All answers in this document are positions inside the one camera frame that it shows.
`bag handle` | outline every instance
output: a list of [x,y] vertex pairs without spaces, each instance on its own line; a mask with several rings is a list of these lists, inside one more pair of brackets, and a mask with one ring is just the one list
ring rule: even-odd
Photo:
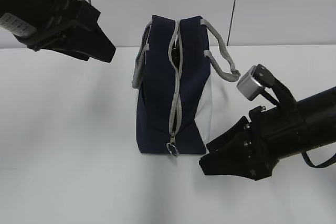
[[149,50],[149,44],[147,44],[147,40],[149,37],[149,32],[152,26],[152,20],[146,25],[145,31],[142,35],[141,46],[138,52],[138,55],[135,60],[135,67],[134,67],[134,74],[133,74],[133,81],[132,87],[134,89],[140,89],[142,79],[143,79],[143,67],[145,65],[145,55],[146,52]]
[[225,73],[213,57],[212,53],[210,50],[205,50],[204,51],[204,56],[209,57],[211,65],[214,67],[216,70],[217,74],[224,80],[229,81],[229,82],[236,82],[239,80],[240,77],[240,72],[236,69],[235,63],[233,62],[233,59],[231,58],[229,52],[226,49],[225,43],[219,34],[217,30],[206,20],[206,19],[201,19],[201,25],[204,25],[207,27],[207,29],[216,37],[218,44],[219,44],[219,51],[221,52],[220,55],[227,60],[227,62],[230,64],[231,68],[231,73]]

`white side panel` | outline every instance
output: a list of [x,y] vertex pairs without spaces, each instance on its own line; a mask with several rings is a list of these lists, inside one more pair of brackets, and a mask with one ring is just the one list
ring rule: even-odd
[[212,113],[212,92],[211,92],[211,76],[204,85],[201,99],[199,100],[197,112],[195,116],[196,126],[202,137],[204,144],[210,140],[211,130],[211,113]]

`gray trim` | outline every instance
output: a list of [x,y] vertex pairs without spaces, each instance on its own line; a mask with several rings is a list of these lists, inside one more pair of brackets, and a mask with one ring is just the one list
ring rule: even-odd
[[171,65],[175,69],[175,91],[174,91],[174,97],[173,97],[172,107],[171,107],[170,116],[169,116],[169,133],[170,134],[174,133],[173,132],[173,126],[174,126],[175,115],[176,116],[179,115],[176,112],[176,108],[177,108],[177,103],[178,103],[178,99],[179,99],[179,95],[180,95],[179,94],[179,91],[180,91],[180,76],[179,76],[179,70],[174,65],[173,58],[172,58],[173,45],[175,43],[175,39],[176,39],[177,34],[179,32],[178,31],[179,28],[180,28],[180,21],[176,21],[175,22],[174,33],[173,33],[173,36],[172,36],[172,39],[169,43],[169,48],[168,48],[168,58],[169,58],[169,61],[170,61]]
[[208,30],[216,37],[219,44],[219,51],[221,52],[220,55],[222,55],[222,57],[226,59],[226,61],[229,63],[231,67],[231,73],[225,73],[221,70],[221,67],[219,66],[219,64],[217,63],[217,61],[215,60],[215,58],[213,57],[212,53],[209,50],[204,51],[204,56],[209,57],[212,66],[222,79],[229,82],[238,81],[240,77],[240,72],[236,69],[235,63],[233,62],[233,59],[231,58],[229,52],[227,51],[221,35],[207,20],[201,19],[201,25],[205,25],[208,28]]
[[151,30],[152,20],[146,25],[145,31],[142,35],[141,46],[138,55],[135,59],[135,67],[133,74],[132,87],[139,89],[143,79],[143,68],[145,65],[146,52],[149,51],[149,44],[147,43],[149,33]]

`zipper pull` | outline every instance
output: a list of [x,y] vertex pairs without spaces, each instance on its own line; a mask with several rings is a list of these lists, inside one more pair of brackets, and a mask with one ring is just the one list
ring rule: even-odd
[[175,132],[172,132],[170,134],[170,142],[167,143],[167,149],[169,151],[169,153],[174,156],[174,157],[178,157],[180,155],[178,149],[176,148],[176,142],[175,142]]

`white table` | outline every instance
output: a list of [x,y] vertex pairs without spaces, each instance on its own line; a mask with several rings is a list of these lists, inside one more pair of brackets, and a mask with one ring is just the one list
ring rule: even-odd
[[[336,85],[336,46],[228,50],[242,73],[263,63],[297,100]],[[109,65],[0,50],[0,223],[335,223],[336,166],[312,169],[298,155],[254,182],[206,177],[199,156],[140,154],[137,51],[120,48]],[[248,102],[215,71],[212,85],[212,139],[249,109],[271,107]],[[311,156],[318,163],[334,152],[330,145]]]

